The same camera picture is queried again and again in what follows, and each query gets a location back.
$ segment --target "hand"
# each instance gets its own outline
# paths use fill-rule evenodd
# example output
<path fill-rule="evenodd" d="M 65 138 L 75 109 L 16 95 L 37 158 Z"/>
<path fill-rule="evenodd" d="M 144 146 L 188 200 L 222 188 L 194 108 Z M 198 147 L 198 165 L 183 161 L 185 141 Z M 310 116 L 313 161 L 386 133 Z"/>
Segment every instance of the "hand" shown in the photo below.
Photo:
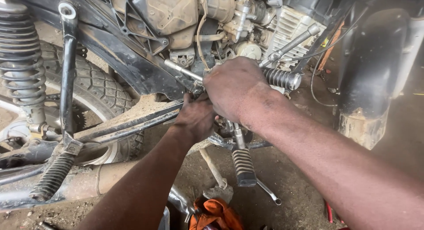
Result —
<path fill-rule="evenodd" d="M 253 59 L 236 57 L 215 65 L 203 77 L 203 85 L 213 103 L 214 110 L 232 122 L 247 109 L 254 108 L 272 88 Z"/>
<path fill-rule="evenodd" d="M 212 102 L 206 93 L 193 101 L 189 93 L 184 94 L 184 104 L 175 119 L 174 126 L 182 127 L 198 143 L 213 134 L 213 122 L 218 119 L 212 107 Z"/>

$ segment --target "bolt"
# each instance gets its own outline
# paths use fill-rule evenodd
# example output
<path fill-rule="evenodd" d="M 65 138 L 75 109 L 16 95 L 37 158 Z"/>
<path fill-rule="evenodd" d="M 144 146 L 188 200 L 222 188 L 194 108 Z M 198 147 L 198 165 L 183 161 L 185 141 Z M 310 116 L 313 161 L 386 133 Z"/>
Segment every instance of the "bolt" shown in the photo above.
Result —
<path fill-rule="evenodd" d="M 63 6 L 60 9 L 60 12 L 62 13 L 62 15 L 71 15 L 71 13 L 72 13 L 72 11 L 69 8 L 67 8 L 66 6 Z"/>
<path fill-rule="evenodd" d="M 32 144 L 33 146 L 36 146 L 36 145 L 40 144 L 40 141 L 39 141 L 39 140 L 34 139 L 34 140 L 32 140 L 32 141 L 31 141 L 31 144 Z"/>

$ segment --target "motorcycle engine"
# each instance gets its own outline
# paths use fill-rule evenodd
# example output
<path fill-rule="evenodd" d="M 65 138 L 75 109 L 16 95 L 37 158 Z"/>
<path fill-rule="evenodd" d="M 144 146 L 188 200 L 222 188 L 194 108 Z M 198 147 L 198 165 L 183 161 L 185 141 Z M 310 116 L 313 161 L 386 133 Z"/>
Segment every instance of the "motorcycle engine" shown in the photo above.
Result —
<path fill-rule="evenodd" d="M 302 57 L 328 25 L 333 4 L 333 0 L 90 1 L 116 21 L 122 34 L 134 44 L 153 55 L 165 52 L 163 56 L 183 67 L 195 63 L 197 41 L 201 45 L 210 43 L 207 50 L 216 63 L 235 56 L 262 60 L 316 23 L 321 32 L 282 59 Z M 204 14 L 216 21 L 216 32 L 197 38 Z M 272 65 L 291 70 L 296 63 L 280 60 Z"/>

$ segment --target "motorcycle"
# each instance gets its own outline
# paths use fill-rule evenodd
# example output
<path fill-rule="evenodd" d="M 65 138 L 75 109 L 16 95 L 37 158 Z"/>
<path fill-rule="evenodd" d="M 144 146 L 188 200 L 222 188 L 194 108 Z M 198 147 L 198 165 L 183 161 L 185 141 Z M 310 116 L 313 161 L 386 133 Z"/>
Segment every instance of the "motorcycle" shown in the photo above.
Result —
<path fill-rule="evenodd" d="M 202 77 L 236 56 L 257 60 L 270 86 L 287 95 L 310 58 L 340 41 L 340 96 L 326 105 L 336 107 L 335 130 L 371 149 L 424 37 L 422 9 L 369 14 L 375 1 L 0 0 L 0 70 L 9 96 L 0 96 L 0 107 L 18 114 L 0 134 L 9 146 L 0 149 L 0 210 L 105 193 L 134 165 L 124 161 L 137 157 L 143 131 L 172 121 L 185 92 L 205 92 L 187 74 Z M 39 40 L 35 19 L 62 30 L 63 48 Z M 110 72 L 88 62 L 87 50 Z M 122 84 L 140 96 L 160 93 L 162 101 L 135 103 Z M 86 111 L 102 123 L 85 126 Z M 232 153 L 238 185 L 254 186 L 249 150 L 271 144 L 251 142 L 251 132 L 224 118 L 216 125 L 189 154 L 222 146 Z"/>

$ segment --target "right hand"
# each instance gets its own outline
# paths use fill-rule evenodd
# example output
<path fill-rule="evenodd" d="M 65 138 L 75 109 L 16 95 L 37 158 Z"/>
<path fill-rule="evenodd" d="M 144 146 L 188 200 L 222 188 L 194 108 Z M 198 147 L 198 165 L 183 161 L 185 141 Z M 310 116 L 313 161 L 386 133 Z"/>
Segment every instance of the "right hand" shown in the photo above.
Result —
<path fill-rule="evenodd" d="M 241 123 L 246 109 L 253 108 L 272 90 L 256 61 L 246 57 L 215 65 L 203 77 L 203 85 L 215 112 L 237 123 Z"/>

